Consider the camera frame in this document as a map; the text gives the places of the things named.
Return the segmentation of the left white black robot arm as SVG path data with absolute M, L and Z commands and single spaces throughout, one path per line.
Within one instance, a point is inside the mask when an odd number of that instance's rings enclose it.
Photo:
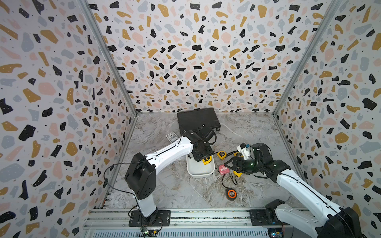
M 156 152 L 133 156 L 125 181 L 133 191 L 140 214 L 146 221 L 155 219 L 158 213 L 152 195 L 157 174 L 183 156 L 188 156 L 187 170 L 190 175 L 200 177 L 212 174 L 215 166 L 211 147 L 216 141 L 215 131 L 202 127 L 197 131 L 184 131 L 181 137 Z

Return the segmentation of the pink tape measure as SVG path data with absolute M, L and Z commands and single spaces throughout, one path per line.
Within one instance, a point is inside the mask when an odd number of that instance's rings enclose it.
M 221 175 L 225 175 L 225 174 L 230 173 L 230 169 L 227 168 L 226 166 L 224 166 L 223 164 L 221 164 L 221 165 L 218 166 L 218 172 L 219 172 Z

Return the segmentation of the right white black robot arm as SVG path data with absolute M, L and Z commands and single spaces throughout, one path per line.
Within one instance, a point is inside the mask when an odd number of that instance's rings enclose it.
M 270 223 L 287 223 L 312 238 L 360 238 L 362 236 L 358 214 L 350 207 L 342 208 L 300 178 L 282 160 L 274 160 L 271 149 L 264 143 L 242 143 L 224 166 L 237 173 L 270 179 L 299 200 L 310 215 L 276 199 L 266 205 Z

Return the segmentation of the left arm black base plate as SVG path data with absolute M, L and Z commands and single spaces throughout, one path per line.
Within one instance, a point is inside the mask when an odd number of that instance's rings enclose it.
M 131 212 L 129 227 L 168 227 L 170 219 L 170 210 L 157 210 L 149 217 L 144 217 L 139 210 L 135 210 Z

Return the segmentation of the white plastic storage tray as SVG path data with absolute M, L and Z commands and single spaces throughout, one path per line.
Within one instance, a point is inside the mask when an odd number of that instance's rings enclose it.
M 192 153 L 186 157 L 187 171 L 193 178 L 205 178 L 213 174 L 215 170 L 214 157 L 210 164 L 204 165 L 202 160 L 197 162 Z

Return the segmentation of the orange black tape measure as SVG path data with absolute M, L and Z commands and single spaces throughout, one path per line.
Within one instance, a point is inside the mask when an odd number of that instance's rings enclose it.
M 221 179 L 221 184 L 222 186 L 225 188 L 225 195 L 226 195 L 226 198 L 229 200 L 229 201 L 234 201 L 236 200 L 238 194 L 237 194 L 237 191 L 234 189 L 234 188 L 231 188 L 231 187 L 228 187 L 224 184 L 224 179 L 226 177 L 227 174 L 224 174 L 222 176 L 222 179 Z

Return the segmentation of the yellow tape measure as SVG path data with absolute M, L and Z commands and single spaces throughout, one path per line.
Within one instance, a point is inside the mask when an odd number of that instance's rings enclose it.
M 208 157 L 204 158 L 204 159 L 202 160 L 202 162 L 203 162 L 204 165 L 207 165 L 207 164 L 210 164 L 210 163 L 211 163 L 212 159 L 213 159 L 212 156 L 208 156 Z
M 227 157 L 227 153 L 225 151 L 217 152 L 217 156 L 220 160 L 224 160 Z
M 231 179 L 232 183 L 234 185 L 238 185 L 237 178 L 240 178 L 242 173 L 238 173 L 236 171 L 233 171 L 232 173 L 229 173 L 229 178 Z
M 233 157 L 243 157 L 242 153 L 238 151 L 229 152 L 226 154 L 226 157 L 233 156 Z

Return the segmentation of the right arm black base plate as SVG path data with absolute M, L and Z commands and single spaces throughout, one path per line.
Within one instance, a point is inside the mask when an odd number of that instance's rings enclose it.
M 265 209 L 251 209 L 249 210 L 249 218 L 252 226 L 276 226 L 282 225 L 290 226 L 288 223 L 282 223 L 276 219 L 268 218 Z

